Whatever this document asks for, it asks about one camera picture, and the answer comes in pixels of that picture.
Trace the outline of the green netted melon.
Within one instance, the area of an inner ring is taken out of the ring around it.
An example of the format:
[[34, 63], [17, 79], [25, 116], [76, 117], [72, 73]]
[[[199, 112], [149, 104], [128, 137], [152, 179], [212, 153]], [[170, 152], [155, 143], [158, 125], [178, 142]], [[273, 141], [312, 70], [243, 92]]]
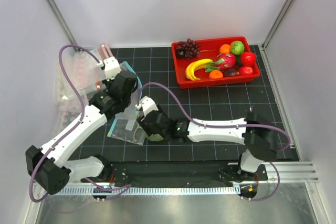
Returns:
[[140, 143], [143, 143], [144, 142], [144, 139], [147, 139], [148, 141], [150, 142], [160, 142], [160, 141], [163, 141], [164, 138], [159, 135], [159, 134], [151, 134], [151, 135], [148, 135], [145, 130], [140, 127], [140, 126], [137, 126], [135, 131], [134, 131], [134, 134], [133, 134], [133, 139], [136, 141], [137, 137], [139, 137], [138, 139], [138, 142]]

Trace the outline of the clear zip bag blue zipper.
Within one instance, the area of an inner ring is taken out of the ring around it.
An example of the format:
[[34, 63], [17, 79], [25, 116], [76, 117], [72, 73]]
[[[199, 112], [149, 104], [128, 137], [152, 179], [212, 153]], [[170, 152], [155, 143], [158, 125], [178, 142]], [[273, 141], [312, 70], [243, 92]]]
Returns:
[[121, 70], [125, 70], [126, 72], [131, 72], [136, 75], [138, 81], [138, 87], [131, 94], [131, 102], [129, 106], [124, 110], [124, 112], [118, 113], [115, 118], [120, 120], [135, 120], [138, 116], [138, 110], [136, 109], [137, 100], [139, 97], [138, 91], [142, 88], [142, 82], [135, 73], [135, 71], [133, 70], [133, 68], [126, 61], [120, 63], [120, 67]]

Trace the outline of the clear zip bag white label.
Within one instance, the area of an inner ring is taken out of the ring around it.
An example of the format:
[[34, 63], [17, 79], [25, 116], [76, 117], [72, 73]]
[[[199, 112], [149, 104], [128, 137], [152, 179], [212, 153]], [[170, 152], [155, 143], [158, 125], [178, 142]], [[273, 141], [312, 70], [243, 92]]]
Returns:
[[131, 144], [143, 145], [146, 134], [136, 120], [114, 119], [107, 137]]

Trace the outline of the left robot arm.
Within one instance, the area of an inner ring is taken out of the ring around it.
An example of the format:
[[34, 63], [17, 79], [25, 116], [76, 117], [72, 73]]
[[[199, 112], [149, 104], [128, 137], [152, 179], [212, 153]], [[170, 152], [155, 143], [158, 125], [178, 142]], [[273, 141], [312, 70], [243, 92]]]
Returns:
[[94, 177], [106, 182], [111, 177], [109, 163], [104, 158], [68, 161], [94, 131], [125, 111], [138, 87], [136, 74], [128, 71], [121, 71], [113, 80], [103, 83], [105, 89], [96, 92], [84, 111], [61, 133], [40, 148], [32, 145], [25, 153], [30, 181], [37, 182], [50, 195], [60, 192], [70, 181]]

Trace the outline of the clear bag pink dots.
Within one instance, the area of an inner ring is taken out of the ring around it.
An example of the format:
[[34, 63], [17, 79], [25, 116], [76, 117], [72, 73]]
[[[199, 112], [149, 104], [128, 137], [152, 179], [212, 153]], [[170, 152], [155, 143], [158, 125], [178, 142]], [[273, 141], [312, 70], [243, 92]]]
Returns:
[[58, 135], [81, 113], [81, 105], [78, 100], [62, 100], [58, 103], [56, 123], [53, 134]]

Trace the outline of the yellow banana bunch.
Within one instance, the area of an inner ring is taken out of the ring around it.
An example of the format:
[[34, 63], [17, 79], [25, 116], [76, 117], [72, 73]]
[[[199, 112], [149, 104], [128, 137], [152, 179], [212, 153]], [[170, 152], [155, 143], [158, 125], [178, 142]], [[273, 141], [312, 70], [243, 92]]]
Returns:
[[185, 69], [185, 76], [187, 79], [191, 81], [198, 81], [200, 78], [196, 77], [195, 71], [203, 69], [206, 65], [212, 64], [213, 61], [211, 59], [201, 59], [195, 62], [192, 62]]

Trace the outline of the orange tangerine front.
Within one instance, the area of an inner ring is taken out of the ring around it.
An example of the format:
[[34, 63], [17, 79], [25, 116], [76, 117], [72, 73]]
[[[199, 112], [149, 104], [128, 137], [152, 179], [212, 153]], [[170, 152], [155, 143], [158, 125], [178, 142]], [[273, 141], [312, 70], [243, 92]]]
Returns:
[[220, 79], [223, 78], [224, 75], [220, 70], [213, 70], [208, 75], [209, 79]]

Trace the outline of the pink dragon fruit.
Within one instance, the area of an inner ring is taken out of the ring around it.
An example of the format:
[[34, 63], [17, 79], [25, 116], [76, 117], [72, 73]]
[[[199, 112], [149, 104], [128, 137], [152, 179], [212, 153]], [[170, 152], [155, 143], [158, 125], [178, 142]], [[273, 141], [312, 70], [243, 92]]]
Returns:
[[209, 63], [205, 66], [205, 72], [211, 72], [214, 70], [225, 71], [234, 67], [236, 61], [236, 56], [232, 53], [220, 54], [217, 56], [215, 62]]

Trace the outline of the orange tangerine back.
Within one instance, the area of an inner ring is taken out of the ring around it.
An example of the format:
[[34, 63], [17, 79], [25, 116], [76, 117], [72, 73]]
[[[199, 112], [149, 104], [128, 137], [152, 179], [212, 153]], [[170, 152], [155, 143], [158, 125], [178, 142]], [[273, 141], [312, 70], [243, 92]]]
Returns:
[[230, 45], [229, 44], [223, 44], [220, 46], [219, 49], [220, 54], [228, 54], [230, 53]]

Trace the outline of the green cabbage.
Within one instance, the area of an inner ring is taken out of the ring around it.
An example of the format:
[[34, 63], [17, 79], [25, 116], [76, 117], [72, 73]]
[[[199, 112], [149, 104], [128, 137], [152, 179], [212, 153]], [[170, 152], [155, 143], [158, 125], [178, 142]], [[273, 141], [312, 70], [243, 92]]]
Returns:
[[241, 41], [233, 41], [230, 45], [230, 53], [240, 56], [245, 50], [245, 46]]

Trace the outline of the aluminium slotted rail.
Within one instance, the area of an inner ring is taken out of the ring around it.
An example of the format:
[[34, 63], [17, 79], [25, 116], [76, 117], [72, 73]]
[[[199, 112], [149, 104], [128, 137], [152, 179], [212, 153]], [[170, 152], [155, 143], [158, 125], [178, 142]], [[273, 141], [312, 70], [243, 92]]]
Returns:
[[[110, 197], [120, 194], [123, 189], [118, 189], [113, 192], [103, 191], [94, 185], [89, 184], [73, 184], [66, 186], [55, 196], [95, 196], [95, 197]], [[215, 187], [215, 188], [139, 188], [131, 187], [122, 196], [168, 196], [168, 195], [239, 195], [240, 187]]]

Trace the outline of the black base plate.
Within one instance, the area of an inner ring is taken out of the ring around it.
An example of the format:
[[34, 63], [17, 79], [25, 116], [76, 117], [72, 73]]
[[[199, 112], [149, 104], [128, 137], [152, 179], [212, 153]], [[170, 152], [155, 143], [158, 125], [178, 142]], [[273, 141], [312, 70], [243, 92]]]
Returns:
[[133, 188], [214, 188], [233, 183], [258, 183], [268, 179], [264, 165], [256, 173], [239, 169], [228, 161], [113, 162], [112, 171], [101, 182], [113, 178], [116, 186]]

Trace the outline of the left aluminium corner post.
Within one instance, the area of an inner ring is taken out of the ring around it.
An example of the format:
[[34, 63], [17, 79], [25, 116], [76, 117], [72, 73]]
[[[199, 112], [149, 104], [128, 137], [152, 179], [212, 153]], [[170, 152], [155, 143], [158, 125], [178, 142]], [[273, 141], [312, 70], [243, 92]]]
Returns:
[[66, 36], [67, 40], [69, 43], [71, 44], [77, 44], [67, 22], [65, 21], [61, 11], [58, 8], [57, 3], [55, 2], [55, 0], [45, 0], [48, 7], [50, 8], [52, 14], [54, 15], [58, 25], [60, 26], [63, 34]]

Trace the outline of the aluminium corner post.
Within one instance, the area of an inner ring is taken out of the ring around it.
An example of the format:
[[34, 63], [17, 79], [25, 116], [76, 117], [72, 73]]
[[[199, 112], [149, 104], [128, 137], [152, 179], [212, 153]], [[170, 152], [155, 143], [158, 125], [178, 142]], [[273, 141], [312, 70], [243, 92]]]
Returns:
[[45, 0], [48, 7], [50, 8], [52, 14], [54, 15], [58, 25], [60, 26], [63, 34], [66, 36], [67, 40], [69, 43], [71, 44], [77, 44], [67, 22], [65, 21], [61, 11], [58, 8], [57, 3], [55, 2], [55, 0]]
[[282, 24], [284, 18], [286, 17], [286, 15], [289, 13], [292, 5], [294, 4], [295, 0], [285, 0], [284, 4], [282, 5], [279, 14], [277, 15], [270, 31], [268, 32], [264, 42], [262, 43], [262, 49], [265, 50], [271, 40], [273, 39], [275, 33], [277, 32], [278, 28], [280, 27], [280, 25]]

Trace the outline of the right aluminium corner post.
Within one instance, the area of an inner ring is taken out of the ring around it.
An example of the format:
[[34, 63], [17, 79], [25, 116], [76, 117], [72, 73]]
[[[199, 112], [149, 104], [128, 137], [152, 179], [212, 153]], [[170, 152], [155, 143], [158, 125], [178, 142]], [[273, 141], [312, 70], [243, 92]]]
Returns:
[[277, 15], [270, 31], [268, 32], [264, 42], [262, 43], [262, 49], [265, 50], [271, 40], [273, 39], [275, 33], [277, 32], [278, 28], [280, 27], [280, 25], [282, 24], [284, 18], [286, 17], [286, 15], [289, 13], [292, 5], [294, 4], [295, 0], [285, 0], [284, 4], [282, 5], [279, 14]]

